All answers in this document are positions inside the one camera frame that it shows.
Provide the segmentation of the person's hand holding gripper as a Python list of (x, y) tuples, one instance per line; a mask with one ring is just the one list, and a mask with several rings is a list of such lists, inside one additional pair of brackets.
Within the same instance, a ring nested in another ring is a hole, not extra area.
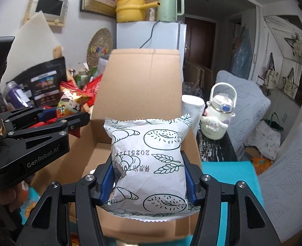
[(0, 189), (0, 205), (8, 205), (9, 210), (13, 212), (24, 203), (21, 192), (21, 184), (9, 189)]

